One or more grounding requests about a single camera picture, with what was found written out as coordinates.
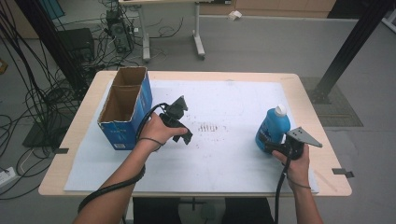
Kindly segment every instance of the white paper sheet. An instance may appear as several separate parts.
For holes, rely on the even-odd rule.
[[[254,141],[266,111],[278,104],[292,111],[280,83],[240,81],[150,81],[153,105],[172,104],[184,95],[188,111],[180,120],[193,133],[186,146],[170,139],[146,163],[135,192],[273,193],[283,166]],[[116,151],[97,125],[108,91],[78,148],[64,190],[98,189],[129,151]],[[313,192],[318,192],[312,170]],[[282,191],[290,192],[286,181]]]

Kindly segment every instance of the blue bottle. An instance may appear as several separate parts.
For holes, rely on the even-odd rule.
[[[283,135],[290,130],[290,121],[287,109],[283,105],[269,109],[262,125],[256,134],[256,144],[262,151],[265,151],[264,142],[280,144]]]

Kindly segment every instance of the wrist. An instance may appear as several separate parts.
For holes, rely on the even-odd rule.
[[[295,190],[295,189],[309,189],[309,190],[311,190],[311,187],[309,185],[309,181],[307,179],[306,180],[294,181],[294,179],[290,178],[289,176],[287,176],[287,179],[289,181],[289,186],[293,190]]]
[[[161,146],[163,146],[163,144],[155,139],[139,138],[139,140],[137,140],[136,146],[134,147],[134,150],[139,148],[139,150],[142,149],[151,153],[158,150]]]
[[[291,190],[293,191],[293,195],[295,198],[312,196],[311,189],[299,188],[297,186],[293,186]]]
[[[136,146],[134,146],[134,149],[129,154],[129,157],[134,158],[134,160],[142,161],[144,163],[148,159],[151,152],[154,151],[155,147],[156,146],[154,144],[151,144],[149,141],[139,141],[137,142]]]

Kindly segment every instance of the table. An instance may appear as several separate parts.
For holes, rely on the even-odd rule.
[[[78,151],[85,132],[89,127],[92,115],[102,99],[108,82],[116,75],[116,71],[99,72],[93,80],[81,106],[64,137],[61,147],[69,148],[67,154],[58,154],[48,169],[39,193],[47,196],[74,196],[87,195],[88,191],[65,191],[64,186],[73,166],[74,158]],[[334,154],[332,145],[320,125],[318,117],[311,105],[304,87],[294,74],[275,73],[221,73],[221,72],[163,72],[148,71],[151,80],[238,80],[254,82],[279,82],[281,83],[295,122],[315,136],[323,148],[311,150],[311,168],[313,169],[318,186],[317,196],[348,196],[352,190],[344,175],[334,175],[332,168],[340,168],[340,164]],[[274,196],[274,194],[200,194],[183,196]]]
[[[146,31],[146,25],[145,25],[145,8],[147,7],[155,7],[157,6],[157,13],[158,11],[167,11],[167,14],[172,15],[172,13],[178,13],[180,11],[180,7],[178,5],[180,4],[188,4],[194,5],[194,12],[193,16],[195,17],[195,29],[192,31],[192,36],[195,41],[195,46],[197,48],[198,56],[200,56],[202,59],[205,58],[205,51],[204,47],[202,45],[201,37],[199,35],[199,10],[200,10],[200,4],[199,1],[197,0],[133,0],[133,1],[128,1],[128,0],[119,0],[119,3],[121,6],[131,6],[134,7],[137,10],[137,13],[139,15],[139,21],[141,24],[141,29],[143,33],[143,61],[148,63],[150,60],[150,54],[149,54],[149,34]],[[169,10],[168,8],[163,8],[163,4],[171,5],[170,8],[172,10]]]

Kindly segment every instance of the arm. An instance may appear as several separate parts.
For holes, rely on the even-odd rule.
[[[273,155],[284,164],[286,157],[277,151]],[[303,156],[297,161],[291,161],[288,170],[289,186],[294,194],[297,223],[323,223],[315,204],[308,181],[309,147],[304,145]]]
[[[151,115],[140,134],[141,137],[148,137],[165,143],[174,135],[186,133],[186,128],[168,128],[161,121],[157,114]],[[142,139],[134,150],[128,155],[120,167],[111,175],[108,180],[100,187],[104,188],[113,184],[130,179],[143,168],[149,154],[155,151],[159,145],[154,141]],[[128,202],[131,198],[134,185],[118,189],[95,198],[88,203],[78,214],[74,223],[119,223]]]

